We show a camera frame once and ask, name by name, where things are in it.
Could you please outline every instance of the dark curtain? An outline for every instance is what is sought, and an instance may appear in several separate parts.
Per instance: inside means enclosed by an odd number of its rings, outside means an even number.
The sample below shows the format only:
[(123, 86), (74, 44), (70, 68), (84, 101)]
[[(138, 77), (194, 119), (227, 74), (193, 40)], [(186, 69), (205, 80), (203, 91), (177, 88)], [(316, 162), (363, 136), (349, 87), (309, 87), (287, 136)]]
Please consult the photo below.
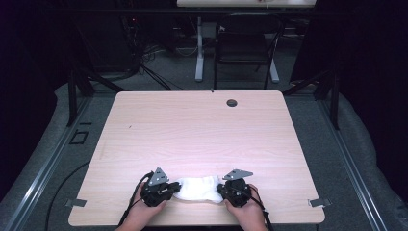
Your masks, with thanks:
[(36, 148), (54, 113), (54, 90), (66, 83), (68, 62), (35, 1), (0, 6), (0, 153), (3, 198)]
[(355, 13), (311, 21), (292, 80), (341, 64), (341, 93), (369, 130), (377, 165), (408, 201), (408, 5), (403, 1), (319, 0), (317, 10)]

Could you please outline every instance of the human hand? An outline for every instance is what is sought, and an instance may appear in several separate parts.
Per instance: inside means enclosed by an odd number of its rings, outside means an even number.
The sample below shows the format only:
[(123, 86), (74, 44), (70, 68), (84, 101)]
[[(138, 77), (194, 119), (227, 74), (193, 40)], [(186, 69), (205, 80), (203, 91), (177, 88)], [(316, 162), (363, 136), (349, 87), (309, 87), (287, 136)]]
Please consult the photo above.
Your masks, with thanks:
[[(260, 201), (258, 189), (249, 184), (251, 195)], [(266, 231), (265, 218), (261, 207), (252, 199), (241, 208), (234, 207), (227, 199), (224, 200), (227, 210), (235, 216), (244, 231)]]
[[(133, 202), (141, 199), (140, 192), (144, 186), (144, 182), (140, 184)], [(160, 203), (157, 207), (148, 207), (143, 201), (138, 201), (124, 220), (123, 224), (116, 229), (116, 231), (140, 231), (147, 225), (147, 223), (157, 214), (159, 214), (165, 207), (166, 200)]]

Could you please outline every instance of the white cloth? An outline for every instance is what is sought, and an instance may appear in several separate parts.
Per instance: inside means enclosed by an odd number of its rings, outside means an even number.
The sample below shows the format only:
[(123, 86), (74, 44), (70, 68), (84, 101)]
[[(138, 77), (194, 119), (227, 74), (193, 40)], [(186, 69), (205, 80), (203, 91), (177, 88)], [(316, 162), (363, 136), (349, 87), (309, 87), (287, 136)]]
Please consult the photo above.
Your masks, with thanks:
[(176, 180), (181, 185), (180, 192), (174, 194), (182, 200), (211, 200), (215, 203), (222, 201), (222, 196), (217, 192), (220, 184), (217, 176), (206, 176), (202, 178), (180, 178)]

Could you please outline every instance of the metal bracket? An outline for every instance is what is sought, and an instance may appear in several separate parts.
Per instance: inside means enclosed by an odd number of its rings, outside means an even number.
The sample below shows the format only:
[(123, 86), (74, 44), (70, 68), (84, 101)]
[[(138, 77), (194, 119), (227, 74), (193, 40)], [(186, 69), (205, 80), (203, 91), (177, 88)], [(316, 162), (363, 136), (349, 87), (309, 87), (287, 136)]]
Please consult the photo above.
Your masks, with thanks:
[(238, 180), (238, 179), (242, 179), (246, 176), (251, 176), (251, 175), (253, 175), (253, 173), (250, 171), (234, 169), (230, 173), (226, 174), (222, 179), (223, 180)]
[(82, 200), (82, 199), (67, 199), (64, 203), (64, 206), (69, 207), (69, 208), (73, 208), (74, 206), (78, 206), (78, 207), (84, 207), (85, 204), (87, 204), (86, 200)]
[(162, 171), (160, 167), (157, 167), (156, 171), (152, 175), (149, 181), (149, 186), (155, 186), (155, 185), (160, 185), (165, 182), (168, 182), (169, 179), (166, 176), (166, 174)]
[(332, 205), (332, 202), (329, 199), (314, 199), (314, 200), (309, 200), (309, 205), (312, 207), (327, 207), (329, 205)]

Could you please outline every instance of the wrist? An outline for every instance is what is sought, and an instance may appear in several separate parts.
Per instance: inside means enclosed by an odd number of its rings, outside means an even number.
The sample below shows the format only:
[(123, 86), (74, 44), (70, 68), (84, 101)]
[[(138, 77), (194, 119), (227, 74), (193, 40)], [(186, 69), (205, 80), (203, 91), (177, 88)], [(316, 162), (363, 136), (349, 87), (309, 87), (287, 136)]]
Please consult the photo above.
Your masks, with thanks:
[(245, 231), (268, 231), (268, 230), (264, 225), (262, 225), (262, 226), (251, 227), (251, 228), (245, 229)]
[(136, 220), (127, 218), (115, 231), (141, 231), (143, 228), (144, 225), (139, 224)]

